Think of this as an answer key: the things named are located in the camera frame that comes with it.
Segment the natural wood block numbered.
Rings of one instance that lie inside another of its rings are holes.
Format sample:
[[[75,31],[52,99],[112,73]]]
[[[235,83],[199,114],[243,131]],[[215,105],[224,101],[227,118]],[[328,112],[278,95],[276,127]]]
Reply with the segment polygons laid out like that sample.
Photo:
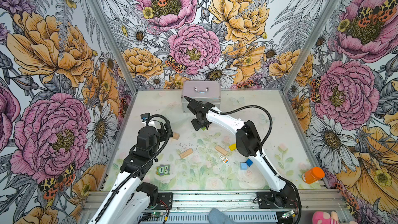
[[[219,145],[215,146],[215,150],[218,151],[219,153],[221,153],[223,156],[227,156],[227,154],[228,154],[228,151]]]

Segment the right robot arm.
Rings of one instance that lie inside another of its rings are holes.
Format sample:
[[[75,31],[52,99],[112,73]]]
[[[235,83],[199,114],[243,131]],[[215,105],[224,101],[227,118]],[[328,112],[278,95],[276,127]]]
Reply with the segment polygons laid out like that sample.
[[[208,129],[212,123],[215,123],[235,135],[237,151],[254,163],[268,183],[271,192],[269,201],[272,204],[278,208],[286,208],[292,203],[297,209],[300,210],[302,208],[297,187],[280,175],[263,149],[263,145],[269,138],[273,128],[272,117],[265,108],[257,105],[247,105],[229,112],[222,112],[211,103],[204,104],[188,96],[185,96],[184,99],[188,101],[187,109],[195,115],[195,119],[191,121],[195,130]],[[231,116],[249,108],[262,110],[268,116],[269,127],[264,138],[260,138],[252,121],[243,121]]]

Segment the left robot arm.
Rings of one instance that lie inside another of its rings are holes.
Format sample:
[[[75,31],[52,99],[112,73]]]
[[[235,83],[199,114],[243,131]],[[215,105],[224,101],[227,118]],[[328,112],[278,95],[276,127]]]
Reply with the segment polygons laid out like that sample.
[[[153,161],[173,136],[170,121],[162,115],[144,118],[142,127],[120,173],[89,224],[132,224],[158,200],[158,187],[143,182]]]

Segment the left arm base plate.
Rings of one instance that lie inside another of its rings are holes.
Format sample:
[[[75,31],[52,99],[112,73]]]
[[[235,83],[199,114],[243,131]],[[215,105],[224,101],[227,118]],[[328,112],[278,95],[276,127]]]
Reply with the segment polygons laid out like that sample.
[[[173,196],[172,192],[160,192],[158,193],[158,200],[153,209],[156,210],[171,210],[173,206]]]

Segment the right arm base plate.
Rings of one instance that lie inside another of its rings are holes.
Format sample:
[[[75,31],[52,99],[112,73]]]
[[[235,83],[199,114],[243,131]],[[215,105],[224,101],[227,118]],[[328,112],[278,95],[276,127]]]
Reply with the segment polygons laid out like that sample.
[[[273,191],[258,191],[256,201],[260,209],[296,209],[299,206],[295,193],[286,195]]]

